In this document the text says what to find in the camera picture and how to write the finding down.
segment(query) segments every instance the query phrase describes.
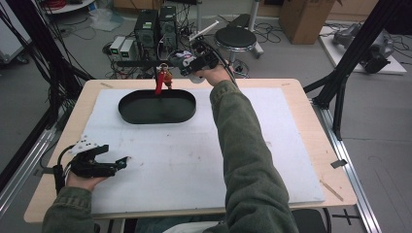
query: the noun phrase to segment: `wooden table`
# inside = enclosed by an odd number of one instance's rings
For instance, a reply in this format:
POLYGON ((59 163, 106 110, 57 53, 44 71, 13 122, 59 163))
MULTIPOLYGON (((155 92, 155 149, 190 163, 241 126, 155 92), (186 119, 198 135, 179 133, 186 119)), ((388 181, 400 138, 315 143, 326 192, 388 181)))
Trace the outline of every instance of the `wooden table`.
MULTIPOLYGON (((314 170, 326 200, 322 203, 292 204, 291 208, 321 208, 331 206, 352 206, 357 203, 357 197, 342 168, 333 169, 330 163, 337 160, 336 154, 316 117, 312 106, 304 93, 299 81, 294 79, 244 79, 238 80, 240 87, 279 87, 282 88, 288 101, 292 116, 301 135, 303 144, 309 154, 314 170)), ((60 140, 49 162, 49 167, 56 164, 58 155, 70 145, 75 144, 86 127, 88 118, 93 110, 94 103, 101 89, 130 89, 154 88, 154 80, 97 80, 86 83, 84 90, 70 116, 60 140)), ((173 87, 186 88, 211 88, 206 82, 193 84, 189 80, 174 80, 173 87)), ((63 156, 62 164, 70 161, 70 156, 63 156)), ((27 222, 41 222, 48 207, 55 199, 54 179, 52 175, 44 175, 33 195, 26 210, 24 219, 27 222)), ((191 210, 183 212, 159 212, 141 214, 118 214, 105 217, 141 217, 141 216, 170 216, 170 215, 195 215, 223 212, 224 208, 217 210, 191 210)))

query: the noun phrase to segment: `green jacket sleeve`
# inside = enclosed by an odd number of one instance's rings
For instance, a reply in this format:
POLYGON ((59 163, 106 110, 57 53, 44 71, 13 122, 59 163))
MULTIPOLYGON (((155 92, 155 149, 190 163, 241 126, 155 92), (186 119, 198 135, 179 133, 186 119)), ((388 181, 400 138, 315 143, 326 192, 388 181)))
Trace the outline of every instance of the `green jacket sleeve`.
POLYGON ((93 233, 91 192, 78 187, 63 187, 43 220, 43 233, 93 233))
POLYGON ((249 99, 229 81, 215 86, 210 99, 223 154, 229 231, 297 232, 288 192, 249 99))

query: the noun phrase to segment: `round stool seat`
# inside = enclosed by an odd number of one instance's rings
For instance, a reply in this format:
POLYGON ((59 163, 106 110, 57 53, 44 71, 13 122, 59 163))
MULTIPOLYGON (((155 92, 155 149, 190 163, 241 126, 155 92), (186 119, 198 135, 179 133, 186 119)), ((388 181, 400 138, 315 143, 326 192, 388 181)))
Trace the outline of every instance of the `round stool seat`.
POLYGON ((215 43, 226 50, 246 51, 255 46, 257 37, 243 27, 225 27, 215 33, 215 43))

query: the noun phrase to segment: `green jacket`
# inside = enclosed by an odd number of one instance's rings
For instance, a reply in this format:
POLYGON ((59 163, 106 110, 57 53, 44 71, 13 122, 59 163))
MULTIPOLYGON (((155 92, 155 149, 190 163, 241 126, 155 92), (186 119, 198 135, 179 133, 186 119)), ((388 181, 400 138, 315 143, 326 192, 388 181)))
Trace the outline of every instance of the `green jacket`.
MULTIPOLYGON (((226 184, 226 223, 206 232, 297 232, 289 195, 261 135, 249 99, 231 82, 210 94, 226 184)), ((93 232, 91 193, 63 187, 43 222, 43 232, 93 232)))

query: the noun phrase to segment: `hand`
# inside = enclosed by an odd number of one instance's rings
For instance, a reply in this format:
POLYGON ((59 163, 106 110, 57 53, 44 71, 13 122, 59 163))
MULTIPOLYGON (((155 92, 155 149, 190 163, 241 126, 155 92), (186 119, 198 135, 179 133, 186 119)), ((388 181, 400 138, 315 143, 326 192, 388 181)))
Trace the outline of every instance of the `hand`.
POLYGON ((98 183, 101 183, 106 179, 107 179, 107 177, 83 178, 83 177, 78 177, 73 172, 70 172, 69 176, 67 177, 66 186, 80 187, 80 188, 87 189, 89 191, 93 191, 94 187, 98 183))
POLYGON ((214 69, 199 70, 193 74, 197 77, 204 77, 212 86, 217 85, 221 81, 231 81, 230 75, 226 72, 222 64, 217 65, 214 69))

